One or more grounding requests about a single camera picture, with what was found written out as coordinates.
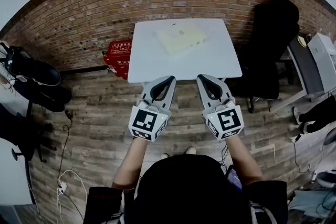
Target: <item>power strip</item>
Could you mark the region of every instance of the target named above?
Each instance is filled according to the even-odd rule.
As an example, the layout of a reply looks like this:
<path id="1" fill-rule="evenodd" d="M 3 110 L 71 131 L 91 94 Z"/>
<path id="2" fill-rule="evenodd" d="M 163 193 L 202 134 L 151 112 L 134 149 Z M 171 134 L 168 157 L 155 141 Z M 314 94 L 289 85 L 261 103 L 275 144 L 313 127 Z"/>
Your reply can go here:
<path id="1" fill-rule="evenodd" d="M 63 195 L 65 193 L 67 187 L 68 187 L 67 183 L 61 181 L 61 185 L 58 188 L 59 193 Z"/>

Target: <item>black office chair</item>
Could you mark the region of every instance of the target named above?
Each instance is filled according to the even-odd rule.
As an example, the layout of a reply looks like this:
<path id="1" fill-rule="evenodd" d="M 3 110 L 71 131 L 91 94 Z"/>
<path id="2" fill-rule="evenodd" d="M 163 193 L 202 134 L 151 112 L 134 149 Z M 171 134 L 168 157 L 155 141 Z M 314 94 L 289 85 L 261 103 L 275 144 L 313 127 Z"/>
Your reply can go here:
<path id="1" fill-rule="evenodd" d="M 23 155 L 26 161 L 30 161 L 37 149 L 40 161 L 46 162 L 42 159 L 41 143 L 43 134 L 51 131 L 51 124 L 39 125 L 19 113 L 14 116 L 2 104 L 0 104 L 0 119 L 2 122 L 0 138 L 8 140 L 20 149 L 20 152 L 12 149 L 14 159 L 17 160 L 18 156 Z"/>
<path id="2" fill-rule="evenodd" d="M 279 78 L 276 62 L 299 32 L 299 10 L 289 0 L 269 0 L 255 7 L 254 25 L 249 42 L 239 52 L 242 70 L 240 87 L 250 99 L 277 99 Z"/>

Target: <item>black cable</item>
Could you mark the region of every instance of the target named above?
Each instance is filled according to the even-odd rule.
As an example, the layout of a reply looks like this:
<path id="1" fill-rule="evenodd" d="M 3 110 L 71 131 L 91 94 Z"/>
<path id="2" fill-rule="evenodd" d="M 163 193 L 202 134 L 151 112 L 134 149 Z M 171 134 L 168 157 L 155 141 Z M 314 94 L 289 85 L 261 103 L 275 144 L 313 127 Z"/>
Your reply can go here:
<path id="1" fill-rule="evenodd" d="M 313 175 L 314 172 L 312 172 L 312 171 L 310 170 L 310 164 L 308 164 L 308 166 L 307 166 L 307 170 L 306 170 L 306 171 L 301 171 L 300 165 L 298 165 L 298 163 L 297 163 L 297 161 L 296 161 L 296 142 L 297 142 L 297 140 L 295 140 L 295 142 L 293 143 L 293 145 L 294 145 L 294 162 L 295 162 L 296 166 L 299 168 L 299 173 L 301 173 L 301 174 L 309 173 L 309 174 L 312 174 L 312 175 Z M 319 164 L 318 164 L 317 166 L 319 166 L 320 163 L 321 163 L 321 161 L 322 161 L 322 158 L 323 158 L 323 150 L 324 150 L 324 145 L 322 146 L 321 158 L 320 158 L 320 162 L 319 162 Z"/>
<path id="2" fill-rule="evenodd" d="M 330 211 L 330 212 L 336 212 L 336 210 L 333 210 L 333 209 L 330 209 L 330 208 L 327 208 L 327 207 L 325 207 L 324 206 L 324 203 L 326 202 L 326 199 L 327 199 L 327 197 L 333 192 L 333 191 L 335 191 L 336 190 L 336 188 L 332 188 L 329 192 L 328 192 L 328 194 L 325 196 L 325 198 L 323 199 L 323 201 L 322 201 L 322 203 L 320 203 L 319 205 L 317 205 L 317 207 L 316 207 L 316 213 L 321 217 L 321 218 L 323 218 L 319 213 L 318 213 L 318 208 L 320 207 L 320 206 L 322 206 L 325 210 L 327 210 L 327 211 Z"/>
<path id="3" fill-rule="evenodd" d="M 7 81 L 8 81 L 8 83 L 9 83 L 9 87 L 6 88 L 2 83 L 0 83 L 0 84 L 1 84 L 1 86 L 2 86 L 5 90 L 10 90 L 10 92 L 13 93 L 13 85 L 14 85 L 14 84 L 10 84 L 10 82 L 11 82 L 12 80 L 15 80 L 15 79 L 11 79 L 11 78 L 9 77 L 9 72 L 8 72 L 8 70 L 5 68 L 5 66 L 4 66 L 4 69 L 7 71 Z"/>
<path id="4" fill-rule="evenodd" d="M 64 194 L 64 196 L 66 196 L 66 197 L 68 197 L 68 199 L 72 202 L 72 204 L 75 206 L 75 208 L 77 209 L 77 211 L 79 212 L 79 214 L 80 214 L 80 217 L 82 218 L 82 220 L 84 220 L 83 219 L 83 215 L 80 213 L 80 211 L 78 210 L 78 207 L 76 206 L 76 204 L 71 200 L 71 198 L 68 196 L 68 195 L 66 195 L 65 193 L 63 193 Z"/>
<path id="5" fill-rule="evenodd" d="M 223 147 L 222 152 L 221 152 L 222 159 L 220 161 L 218 161 L 220 163 L 220 165 L 225 168 L 225 171 L 227 171 L 227 166 L 226 166 L 226 164 L 224 164 L 224 161 L 225 161 L 225 158 L 226 158 L 227 155 L 228 155 L 228 147 L 227 147 L 227 145 L 225 145 L 225 147 Z"/>
<path id="6" fill-rule="evenodd" d="M 65 147 L 66 147 L 67 142 L 68 142 L 68 139 L 69 139 L 70 128 L 71 128 L 71 126 L 72 126 L 72 117 L 71 117 L 69 111 L 66 110 L 65 114 L 66 114 L 67 118 L 70 120 L 70 126 L 64 124 L 63 127 L 62 127 L 63 131 L 65 131 L 65 132 L 68 131 L 68 135 L 67 135 L 67 139 L 65 140 L 65 143 L 64 143 L 63 152 L 62 152 L 62 157 L 61 157 L 61 163 L 60 163 L 60 165 L 59 165 L 58 176 L 57 176 L 57 178 L 56 178 L 56 182 L 57 182 L 57 185 L 58 185 L 59 187 L 61 187 L 61 186 L 59 185 L 58 178 L 59 178 L 59 174 L 61 173 L 62 162 L 63 162 L 63 155 L 64 155 Z"/>

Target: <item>brick wall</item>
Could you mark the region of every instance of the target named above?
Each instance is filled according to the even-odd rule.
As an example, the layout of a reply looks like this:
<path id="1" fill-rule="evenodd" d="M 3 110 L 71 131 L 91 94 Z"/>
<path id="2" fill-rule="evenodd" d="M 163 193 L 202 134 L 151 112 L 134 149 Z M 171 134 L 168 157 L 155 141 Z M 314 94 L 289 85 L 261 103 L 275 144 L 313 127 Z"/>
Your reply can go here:
<path id="1" fill-rule="evenodd" d="M 235 46 L 246 42 L 253 7 L 265 0 L 31 0 L 0 32 L 59 70 L 100 66 L 111 41 L 131 39 L 134 24 L 168 18 L 222 18 Z M 303 33 L 336 38 L 336 11 L 324 0 L 291 0 Z"/>

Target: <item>red box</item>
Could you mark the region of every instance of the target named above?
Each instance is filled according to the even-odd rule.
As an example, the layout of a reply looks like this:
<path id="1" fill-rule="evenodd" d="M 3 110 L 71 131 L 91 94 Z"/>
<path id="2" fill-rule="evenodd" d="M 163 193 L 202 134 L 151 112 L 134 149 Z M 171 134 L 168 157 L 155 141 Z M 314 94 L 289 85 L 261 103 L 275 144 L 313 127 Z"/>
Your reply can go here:
<path id="1" fill-rule="evenodd" d="M 108 53 L 103 58 L 112 72 L 114 72 L 117 77 L 122 77 L 125 80 L 128 78 L 131 49 L 131 40 L 111 42 Z"/>

